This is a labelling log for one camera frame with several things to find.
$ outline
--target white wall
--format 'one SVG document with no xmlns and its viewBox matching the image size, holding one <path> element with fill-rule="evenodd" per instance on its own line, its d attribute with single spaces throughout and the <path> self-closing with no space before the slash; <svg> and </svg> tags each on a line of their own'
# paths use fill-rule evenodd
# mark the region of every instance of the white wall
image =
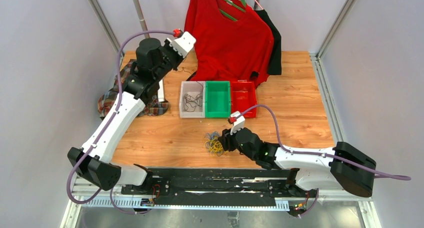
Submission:
<svg viewBox="0 0 424 228">
<path fill-rule="evenodd" d="M 323 58 L 347 141 L 377 169 L 373 198 L 384 228 L 422 227 L 424 0 L 357 0 Z"/>
<path fill-rule="evenodd" d="M 190 0 L 140 0 L 149 29 L 184 28 Z M 253 0 L 246 0 L 253 6 Z M 282 34 L 283 50 L 316 52 L 346 0 L 260 0 Z M 132 0 L 99 0 L 118 40 L 141 31 Z M 163 40 L 165 36 L 155 36 Z M 128 44 L 135 50 L 138 42 Z"/>
<path fill-rule="evenodd" d="M 0 0 L 0 227 L 57 228 L 116 52 L 88 0 Z"/>
</svg>

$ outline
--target wooden table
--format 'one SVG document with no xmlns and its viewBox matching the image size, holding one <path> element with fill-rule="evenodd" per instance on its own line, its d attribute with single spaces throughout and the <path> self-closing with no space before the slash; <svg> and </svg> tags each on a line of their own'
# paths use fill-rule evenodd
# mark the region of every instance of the wooden table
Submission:
<svg viewBox="0 0 424 228">
<path fill-rule="evenodd" d="M 126 52 L 123 65 L 135 59 Z M 258 104 L 275 113 L 281 141 L 300 148 L 334 146 L 310 57 L 307 52 L 283 52 L 282 76 L 270 76 L 256 90 Z M 230 128 L 226 119 L 181 119 L 179 99 L 181 82 L 197 69 L 194 53 L 164 79 L 165 99 L 171 108 L 162 116 L 136 118 L 121 139 L 113 162 L 146 167 L 260 168 L 238 151 L 218 157 L 209 154 L 202 142 L 206 133 Z M 273 119 L 259 108 L 245 127 L 267 142 L 277 142 Z"/>
</svg>

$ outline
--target red shirt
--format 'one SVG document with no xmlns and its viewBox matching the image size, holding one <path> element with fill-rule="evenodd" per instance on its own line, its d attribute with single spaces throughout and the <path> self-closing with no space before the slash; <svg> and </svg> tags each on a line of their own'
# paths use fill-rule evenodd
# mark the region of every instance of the red shirt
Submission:
<svg viewBox="0 0 424 228">
<path fill-rule="evenodd" d="M 231 1 L 241 6 L 239 0 Z M 224 0 L 190 0 L 185 30 L 196 38 L 198 68 L 193 81 L 249 80 L 252 72 L 259 74 L 256 86 L 267 80 L 274 38 L 253 9 L 245 9 L 242 12 Z"/>
</svg>

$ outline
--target red connector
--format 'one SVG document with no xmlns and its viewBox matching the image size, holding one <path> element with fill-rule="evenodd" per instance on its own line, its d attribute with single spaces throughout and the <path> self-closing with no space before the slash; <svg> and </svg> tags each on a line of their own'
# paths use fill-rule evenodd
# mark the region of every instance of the red connector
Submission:
<svg viewBox="0 0 424 228">
<path fill-rule="evenodd" d="M 173 30 L 173 34 L 174 34 L 173 35 L 174 37 L 180 37 L 183 34 L 183 31 L 181 31 L 181 29 L 177 28 L 177 29 Z"/>
<path fill-rule="evenodd" d="M 236 117 L 230 117 L 229 118 L 229 122 L 232 124 L 232 123 L 234 123 L 234 122 L 236 122 L 237 121 L 237 118 Z"/>
</svg>

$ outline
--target plaid fabric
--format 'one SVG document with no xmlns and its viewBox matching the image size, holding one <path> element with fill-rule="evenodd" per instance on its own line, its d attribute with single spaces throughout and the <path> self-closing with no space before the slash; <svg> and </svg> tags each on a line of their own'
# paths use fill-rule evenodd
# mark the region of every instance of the plaid fabric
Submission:
<svg viewBox="0 0 424 228">
<path fill-rule="evenodd" d="M 123 83 L 125 79 L 130 75 L 130 69 L 134 61 L 135 59 L 131 59 L 130 62 L 120 71 L 121 83 Z M 108 92 L 106 92 L 98 100 L 97 109 L 98 109 L 98 112 L 100 113 L 101 118 L 104 118 L 109 113 L 109 111 L 111 110 L 112 106 L 115 103 L 115 100 L 118 97 L 118 94 L 119 94 L 118 78 L 115 76 L 115 82 L 113 84 L 113 88 L 109 90 Z M 152 102 L 149 103 L 144 108 L 144 110 L 141 113 L 139 113 L 137 116 L 141 117 L 146 114 L 149 116 L 160 116 L 165 114 L 170 108 L 170 106 L 171 106 L 170 103 L 167 101 L 159 102 L 158 95 L 156 94 L 153 96 Z"/>
</svg>

